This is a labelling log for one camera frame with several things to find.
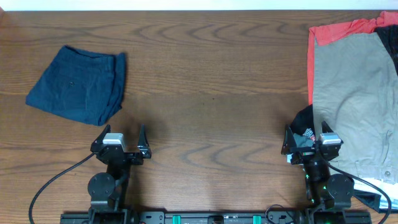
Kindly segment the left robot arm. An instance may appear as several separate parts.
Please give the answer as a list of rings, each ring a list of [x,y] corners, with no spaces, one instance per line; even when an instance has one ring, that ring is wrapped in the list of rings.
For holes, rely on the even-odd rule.
[[[152,157],[144,125],[139,131],[137,148],[137,152],[127,152],[123,134],[112,133],[110,125],[107,125],[91,144],[90,151],[107,165],[107,169],[106,172],[94,175],[88,183],[88,193],[91,197],[89,224],[140,222],[137,212],[126,208],[124,201],[131,166],[140,166],[145,159]]]

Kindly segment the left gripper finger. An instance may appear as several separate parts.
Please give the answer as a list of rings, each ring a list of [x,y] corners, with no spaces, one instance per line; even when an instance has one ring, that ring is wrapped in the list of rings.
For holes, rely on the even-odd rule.
[[[139,132],[139,140],[137,143],[137,147],[144,159],[150,159],[152,157],[152,151],[150,149],[147,137],[145,126],[142,124]]]
[[[101,132],[101,134],[93,141],[93,145],[94,146],[101,145],[103,143],[103,139],[108,133],[110,133],[110,131],[111,131],[111,126],[107,124],[103,129],[103,131]]]

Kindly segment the khaki shorts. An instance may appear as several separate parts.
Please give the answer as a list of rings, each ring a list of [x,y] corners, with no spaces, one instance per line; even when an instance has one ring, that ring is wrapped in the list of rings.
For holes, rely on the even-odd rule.
[[[397,72],[376,33],[315,45],[313,118],[343,140],[331,164],[360,178],[397,182]]]

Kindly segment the navy blue shorts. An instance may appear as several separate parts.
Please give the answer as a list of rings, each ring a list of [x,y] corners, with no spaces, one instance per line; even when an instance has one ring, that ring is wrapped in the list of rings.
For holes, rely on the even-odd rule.
[[[101,54],[64,45],[25,98],[54,115],[95,126],[121,108],[126,54]]]

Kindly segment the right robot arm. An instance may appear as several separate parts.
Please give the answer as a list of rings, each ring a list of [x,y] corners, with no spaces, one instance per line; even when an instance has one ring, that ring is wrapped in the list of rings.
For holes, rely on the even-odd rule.
[[[311,146],[299,146],[290,126],[285,127],[281,154],[305,172],[307,199],[312,206],[291,214],[292,223],[346,223],[344,209],[350,208],[354,181],[344,174],[330,174],[329,161],[339,156],[343,140],[322,122],[323,133]]]

